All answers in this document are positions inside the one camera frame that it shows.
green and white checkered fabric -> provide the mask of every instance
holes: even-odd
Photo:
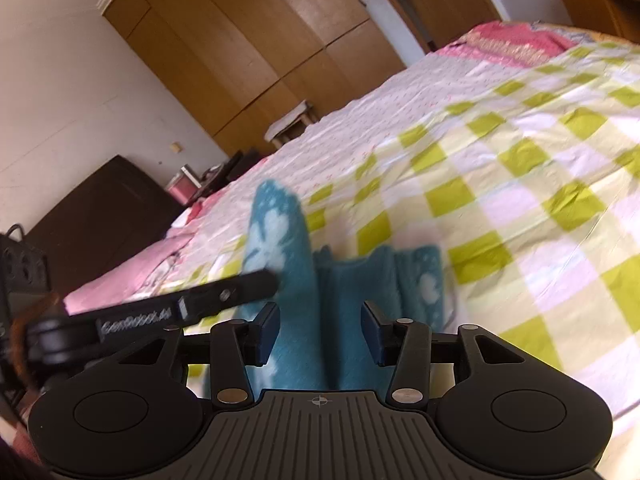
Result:
[[[433,112],[303,206],[313,247],[342,258],[438,244],[457,322],[576,377],[614,414],[640,399],[640,48],[578,46]],[[243,246],[187,285],[239,272]]]

headboard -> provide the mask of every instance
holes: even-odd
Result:
[[[162,238],[182,207],[146,173],[115,156],[27,234],[47,255],[62,297]]]

folded blanket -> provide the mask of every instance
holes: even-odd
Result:
[[[336,262],[328,247],[311,253],[297,197],[274,181],[258,187],[243,272],[268,268],[280,277],[280,335],[266,366],[247,367],[264,388],[386,392],[392,368],[377,367],[360,331],[360,307],[378,304],[392,319],[411,317],[442,328],[442,265],[434,246]],[[239,309],[253,319],[264,302]]]

blue garment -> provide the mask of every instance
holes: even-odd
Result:
[[[280,277],[274,297],[281,328],[267,365],[247,367],[254,390],[377,390],[393,368],[375,365],[360,329],[360,308],[375,302],[391,319],[411,317],[442,329],[442,265],[437,247],[335,261],[329,247],[312,255],[297,197],[273,180],[260,184],[252,208],[242,272],[268,268]],[[244,305],[253,319],[264,302]]]

teal towel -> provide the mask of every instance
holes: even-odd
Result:
[[[360,329],[360,308],[375,302],[391,319],[411,317],[442,329],[442,265],[434,246],[335,261],[329,247],[312,255],[297,197],[268,180],[256,191],[242,272],[268,268],[280,277],[274,297],[281,328],[267,365],[247,367],[254,390],[376,390],[392,368],[379,368]],[[264,302],[244,305],[253,319]]]

